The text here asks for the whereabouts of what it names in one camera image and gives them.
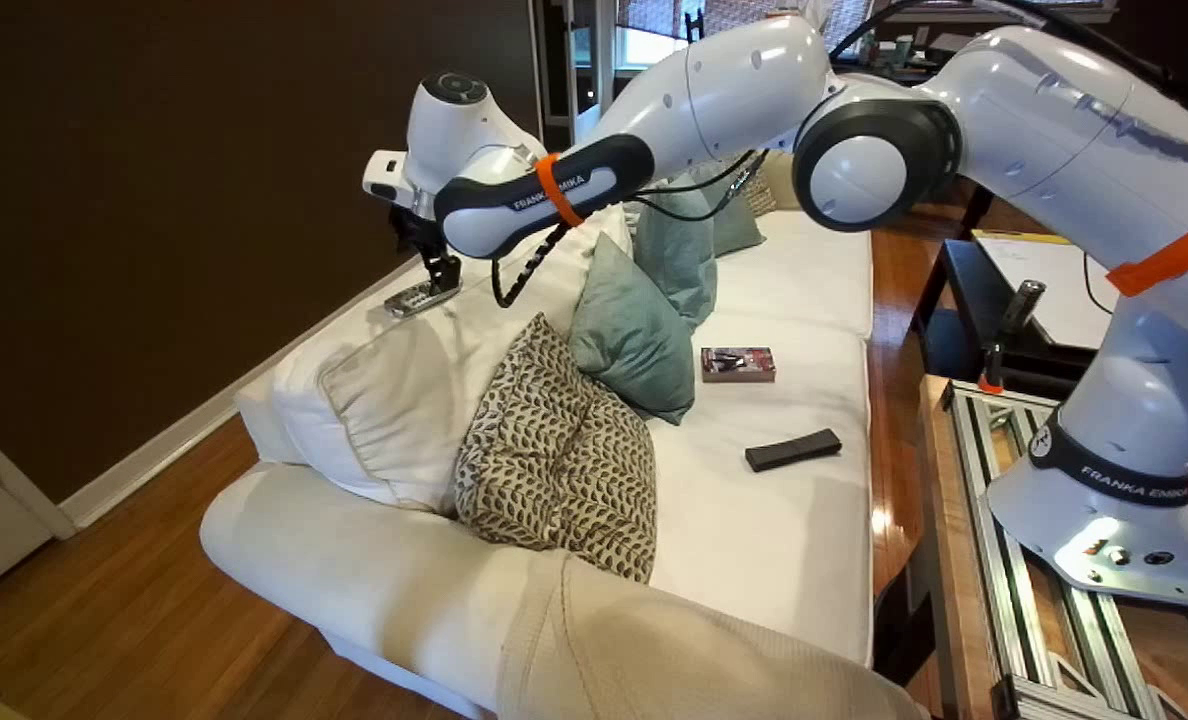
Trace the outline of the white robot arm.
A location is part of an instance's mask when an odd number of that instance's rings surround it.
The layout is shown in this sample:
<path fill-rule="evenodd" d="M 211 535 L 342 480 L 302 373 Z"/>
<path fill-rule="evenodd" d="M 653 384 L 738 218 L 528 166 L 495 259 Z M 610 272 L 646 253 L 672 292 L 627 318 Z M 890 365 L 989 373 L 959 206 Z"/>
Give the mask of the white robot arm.
<path fill-rule="evenodd" d="M 894 84 L 839 70 L 809 20 L 778 15 L 653 65 L 563 150 L 512 123 L 490 84 L 432 76 L 408 145 L 371 155 L 366 186 L 495 259 L 659 174 L 771 145 L 825 227 L 874 227 L 963 174 L 1105 266 L 1105 344 L 989 506 L 1077 587 L 1188 605 L 1188 106 L 1128 66 L 992 27 L 930 78 Z"/>

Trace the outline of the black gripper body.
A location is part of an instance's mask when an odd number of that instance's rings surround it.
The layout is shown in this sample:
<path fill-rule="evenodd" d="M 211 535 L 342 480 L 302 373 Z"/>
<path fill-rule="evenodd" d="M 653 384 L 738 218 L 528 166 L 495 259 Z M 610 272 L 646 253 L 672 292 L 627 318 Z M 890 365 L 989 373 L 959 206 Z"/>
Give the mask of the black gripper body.
<path fill-rule="evenodd" d="M 392 231 L 412 243 L 423 259 L 446 259 L 448 256 L 448 239 L 439 237 L 437 218 L 423 218 L 408 206 L 392 206 L 388 213 Z"/>

